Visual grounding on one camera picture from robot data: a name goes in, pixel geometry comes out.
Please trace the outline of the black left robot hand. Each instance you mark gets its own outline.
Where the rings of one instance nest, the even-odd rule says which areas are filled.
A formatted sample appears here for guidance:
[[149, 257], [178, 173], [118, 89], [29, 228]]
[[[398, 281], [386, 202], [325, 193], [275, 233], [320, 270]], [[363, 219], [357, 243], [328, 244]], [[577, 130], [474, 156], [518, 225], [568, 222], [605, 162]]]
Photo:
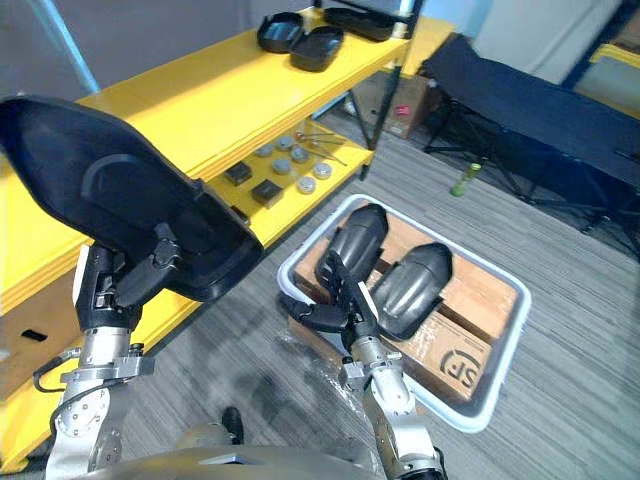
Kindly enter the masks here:
[[101, 327], [133, 331], [144, 304], [166, 288], [177, 272], [181, 247], [166, 223], [155, 226], [151, 251], [133, 266], [116, 268], [117, 253], [99, 242], [87, 246], [78, 258], [80, 283], [74, 295], [80, 329]]

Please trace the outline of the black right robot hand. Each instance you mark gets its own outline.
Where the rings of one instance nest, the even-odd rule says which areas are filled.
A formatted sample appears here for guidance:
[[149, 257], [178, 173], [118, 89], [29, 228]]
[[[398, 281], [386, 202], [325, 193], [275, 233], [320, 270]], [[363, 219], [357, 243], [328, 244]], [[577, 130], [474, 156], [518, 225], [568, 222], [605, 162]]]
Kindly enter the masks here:
[[305, 303], [286, 293], [280, 294], [279, 301], [301, 325], [318, 332], [339, 333], [343, 346], [350, 351], [360, 338], [379, 337], [377, 309], [366, 285], [354, 279], [333, 249], [328, 252], [327, 264], [331, 270], [329, 304]]

